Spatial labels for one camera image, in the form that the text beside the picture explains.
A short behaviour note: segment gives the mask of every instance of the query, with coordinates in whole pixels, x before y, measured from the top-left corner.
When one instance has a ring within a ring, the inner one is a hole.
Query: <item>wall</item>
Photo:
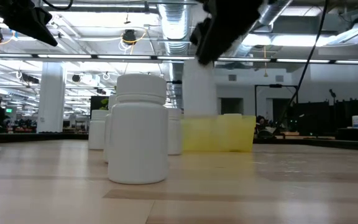
[[[284,75],[283,85],[297,85],[303,68],[293,73],[285,69],[268,69],[269,77],[264,77],[264,69],[223,70],[215,69],[218,98],[243,98],[244,114],[255,115],[254,85],[274,84],[276,75]],[[236,82],[229,82],[227,75],[237,75]],[[358,99],[358,65],[310,65],[299,92],[300,102],[332,101],[329,89],[337,94],[338,100]],[[274,98],[291,98],[292,92],[286,89],[258,88],[257,114],[271,117],[269,102]]]
[[[293,73],[294,84],[298,83],[302,70]],[[328,99],[333,104],[330,89],[337,100],[358,99],[358,65],[310,65],[300,90],[300,102]]]
[[[285,69],[268,69],[268,77],[264,77],[265,70],[254,71],[245,70],[223,70],[215,69],[215,82],[217,84],[218,98],[242,98],[244,102],[244,115],[255,115],[255,85],[275,84],[275,76],[283,75],[282,85],[292,84],[292,73],[287,73]],[[237,75],[236,82],[228,81],[228,75]],[[268,87],[258,87],[257,89],[257,115],[268,116],[267,99],[272,98],[291,98],[292,94],[286,88],[273,89]]]

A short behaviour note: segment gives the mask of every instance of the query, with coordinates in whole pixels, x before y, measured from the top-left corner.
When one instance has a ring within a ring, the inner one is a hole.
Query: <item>ceiling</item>
[[[54,1],[54,3],[66,4],[68,1]],[[174,0],[154,0],[148,1],[150,13],[130,12],[126,10],[128,6],[143,5],[143,2],[127,1],[75,1],[75,4],[117,4],[123,8],[122,12],[107,12],[106,8],[89,7],[86,11],[80,7],[71,8],[70,11],[50,11],[53,15],[52,21],[48,24],[51,33],[58,40],[58,47],[49,46],[38,40],[18,34],[17,38],[7,29],[7,27],[0,20],[0,27],[2,27],[2,34],[4,42],[7,44],[0,45],[0,53],[27,53],[27,54],[111,54],[111,55],[166,55],[167,49],[162,30],[161,18],[158,14],[154,14],[157,3],[178,2]],[[206,17],[206,13],[202,7],[195,2],[188,1],[190,4],[190,29],[202,21]],[[294,0],[290,7],[288,7],[282,16],[275,23],[275,28],[271,34],[266,35],[283,35],[283,34],[302,34],[313,35],[315,27],[312,29],[307,27],[307,21],[318,21],[320,14],[319,7],[324,1],[316,2],[315,0]],[[349,25],[345,19],[338,16],[338,11],[346,8],[347,12],[358,9],[358,0],[347,1],[331,1],[331,12],[329,22],[327,23],[327,33],[336,35]],[[121,35],[125,30],[135,30],[135,35],[138,41],[133,48],[122,44]],[[188,55],[194,55],[196,47],[190,46],[187,51]],[[294,47],[281,45],[256,45],[249,52],[254,57],[274,57],[274,58],[307,58],[310,52],[310,47]],[[320,47],[314,55],[315,58],[325,59],[358,59],[358,46],[348,46],[341,48],[327,49]],[[112,87],[116,84],[116,79],[119,75],[124,73],[144,73],[153,75],[162,75],[166,80],[171,79],[170,69],[168,63],[119,63],[119,62],[66,62],[63,64],[68,72],[67,86],[71,87],[66,90],[66,99],[82,102],[87,105],[89,97],[98,95],[96,90],[79,90],[76,86],[87,85],[87,83],[75,83],[72,81],[73,75],[97,75],[100,76],[98,85],[101,89]],[[251,68],[264,67],[264,63],[254,63]],[[299,68],[297,64],[268,64],[268,68],[286,68],[288,71]],[[20,81],[18,71],[26,73],[42,81],[42,62],[39,61],[14,61],[14,60],[0,60],[0,85],[28,85]],[[169,91],[172,86],[168,87],[168,97],[172,96],[172,91]],[[33,88],[3,88],[0,91],[0,96],[10,99],[15,102],[28,102],[38,104],[39,87]],[[67,113],[73,113],[78,108],[76,105],[66,104],[65,110]],[[37,106],[30,112],[36,112]]]

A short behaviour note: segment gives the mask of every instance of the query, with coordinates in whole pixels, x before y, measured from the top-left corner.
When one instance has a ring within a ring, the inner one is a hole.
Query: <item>doorway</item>
[[[242,98],[221,98],[221,114],[244,114]]]

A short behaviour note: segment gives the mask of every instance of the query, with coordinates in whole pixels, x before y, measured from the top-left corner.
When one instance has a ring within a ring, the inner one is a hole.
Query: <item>cable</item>
[[[42,0],[45,4],[47,4],[49,7],[51,7],[52,9],[56,9],[56,10],[69,10],[71,8],[71,6],[74,3],[74,0],[70,0],[70,3],[68,3],[68,5],[66,7],[56,7],[53,4],[49,3],[47,0]]]
[[[303,79],[305,78],[306,71],[307,71],[307,69],[308,69],[308,67],[309,67],[310,60],[311,60],[311,58],[313,57],[314,51],[316,50],[317,41],[319,40],[320,35],[321,35],[321,32],[322,32],[322,30],[323,30],[324,21],[325,21],[326,14],[327,14],[327,10],[328,10],[328,4],[329,4],[329,0],[325,0],[324,9],[323,9],[323,13],[322,13],[322,16],[321,16],[321,22],[320,22],[319,30],[318,30],[318,33],[317,33],[317,36],[316,36],[316,42],[314,43],[314,46],[311,48],[311,51],[310,51],[308,60],[306,61],[306,65],[305,65],[305,67],[304,67],[304,69],[303,69],[301,78],[300,78],[300,80],[299,80],[298,88],[296,88],[296,90],[295,90],[295,92],[294,92],[292,98],[291,98],[290,101],[288,102],[287,107],[285,108],[285,111],[281,114],[280,119],[279,119],[278,122],[277,122],[275,132],[279,131],[280,126],[281,126],[281,124],[283,123],[285,114],[287,113],[288,109],[291,107],[291,104],[292,104],[293,100],[295,99],[295,97],[298,96],[299,89],[300,89],[301,86],[302,86],[302,82],[303,82]]]

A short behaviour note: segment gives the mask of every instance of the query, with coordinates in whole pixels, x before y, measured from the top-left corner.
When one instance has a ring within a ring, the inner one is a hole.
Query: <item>table surface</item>
[[[161,183],[121,185],[86,141],[0,144],[0,223],[358,223],[358,151],[254,145],[169,162]]]

